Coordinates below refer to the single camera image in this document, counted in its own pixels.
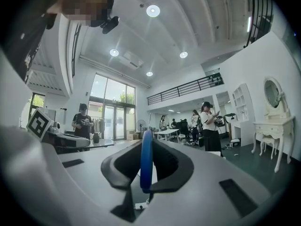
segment door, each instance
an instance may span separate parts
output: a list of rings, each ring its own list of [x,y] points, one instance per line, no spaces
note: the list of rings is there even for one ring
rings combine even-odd
[[[126,137],[125,109],[106,105],[104,108],[105,139],[114,141],[124,140]]]

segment railing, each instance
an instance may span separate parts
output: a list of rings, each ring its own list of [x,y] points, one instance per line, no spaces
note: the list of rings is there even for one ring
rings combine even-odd
[[[211,88],[223,84],[224,82],[222,80],[221,74],[216,73],[214,75],[206,76],[204,78],[174,87],[172,89],[168,89],[166,91],[148,97],[147,98],[148,105],[169,100],[172,98],[184,96],[193,92],[197,92],[200,90],[204,90],[207,88]]]
[[[247,47],[249,43],[254,43],[256,40],[260,39],[263,35],[270,31],[272,18],[272,0],[252,0],[251,27],[248,41],[244,48]]]
[[[75,55],[76,55],[77,40],[79,39],[80,28],[81,25],[77,24],[75,34],[74,34],[73,47],[72,47],[72,77],[75,76]]]

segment white stool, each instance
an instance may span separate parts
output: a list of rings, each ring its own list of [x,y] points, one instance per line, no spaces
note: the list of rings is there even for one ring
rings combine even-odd
[[[274,139],[272,137],[263,137],[262,141],[260,143],[261,152],[260,152],[259,156],[262,155],[263,144],[264,144],[264,152],[267,149],[267,144],[273,145],[273,150],[272,150],[272,155],[271,155],[271,160],[272,160],[273,159],[274,150],[275,150],[275,155],[277,155],[277,149],[278,149],[278,146],[279,146],[279,139]]]

